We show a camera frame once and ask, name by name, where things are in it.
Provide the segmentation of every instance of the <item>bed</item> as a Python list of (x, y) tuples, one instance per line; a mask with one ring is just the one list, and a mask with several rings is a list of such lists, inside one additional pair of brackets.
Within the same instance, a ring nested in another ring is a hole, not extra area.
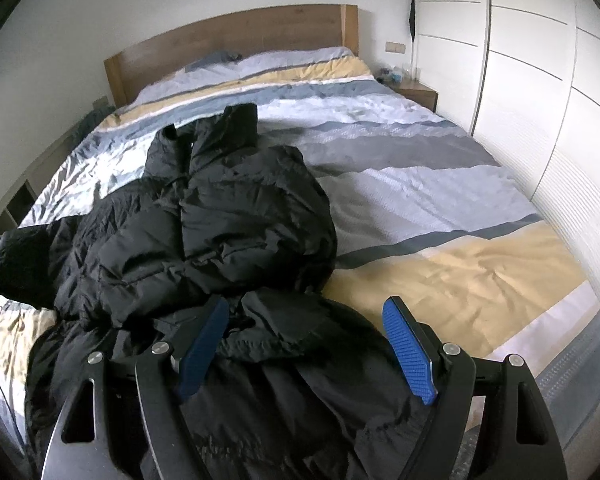
[[(190, 65), (220, 51), (244, 58)], [(338, 256), (322, 293), (379, 330), (384, 300), (400, 295), (473, 356), (522, 355), (566, 448), (600, 401), (589, 282), (509, 171), (461, 128), (376, 82), (357, 54), (350, 5), (247, 10), (123, 50), (105, 61), (118, 109), (22, 226), (87, 213), (140, 177), (159, 128), (255, 102), (260, 142), (298, 147), (330, 199)], [(23, 474), (26, 355), (54, 323), (51, 310), (0, 297), (0, 440)], [(480, 413), (474, 399), (455, 478), (468, 471)]]

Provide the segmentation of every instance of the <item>electrical outlet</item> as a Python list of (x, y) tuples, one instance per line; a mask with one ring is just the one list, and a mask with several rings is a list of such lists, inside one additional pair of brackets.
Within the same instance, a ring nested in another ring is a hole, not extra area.
[(109, 104), (109, 98), (106, 95), (103, 95), (100, 99), (96, 99), (93, 102), (93, 109), (97, 110), (98, 108), (102, 108), (103, 106), (107, 106)]
[(404, 54), (407, 51), (407, 46), (404, 43), (394, 43), (393, 41), (387, 41), (384, 50), (386, 52), (396, 52), (398, 54)]

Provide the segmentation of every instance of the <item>blue rubber pad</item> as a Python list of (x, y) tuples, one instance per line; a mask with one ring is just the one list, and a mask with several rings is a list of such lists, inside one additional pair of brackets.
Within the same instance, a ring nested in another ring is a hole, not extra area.
[(200, 389), (228, 322), (229, 304), (224, 298), (220, 298), (180, 362), (177, 394), (181, 400), (187, 399)]
[(411, 391), (430, 406), (438, 394), (431, 361), (391, 299), (382, 307), (382, 324)]

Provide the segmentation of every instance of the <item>silver bolt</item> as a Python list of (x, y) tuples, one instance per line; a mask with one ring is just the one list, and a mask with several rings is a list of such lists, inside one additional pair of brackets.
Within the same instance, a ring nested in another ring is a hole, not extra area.
[(156, 355), (166, 354), (168, 351), (169, 343), (167, 343), (166, 341), (158, 341), (151, 347), (151, 353)]
[(511, 363), (512, 366), (523, 366), (525, 364), (525, 360), (518, 354), (511, 354), (509, 356), (509, 363)]
[(96, 365), (98, 364), (100, 361), (102, 361), (102, 358), (104, 357), (104, 355), (102, 355), (102, 352), (91, 352), (89, 354), (89, 357), (87, 357), (87, 362), (90, 365)]
[(460, 347), (455, 343), (444, 343), (442, 349), (447, 355), (458, 355), (460, 353)]

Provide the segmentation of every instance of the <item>nightstand drawer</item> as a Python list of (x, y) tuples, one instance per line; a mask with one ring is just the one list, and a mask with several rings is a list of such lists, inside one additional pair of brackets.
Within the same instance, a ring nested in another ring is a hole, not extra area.
[(405, 81), (400, 86), (389, 85), (389, 88), (402, 97), (416, 101), (420, 106), (436, 111), (438, 104), (438, 92), (417, 81)]

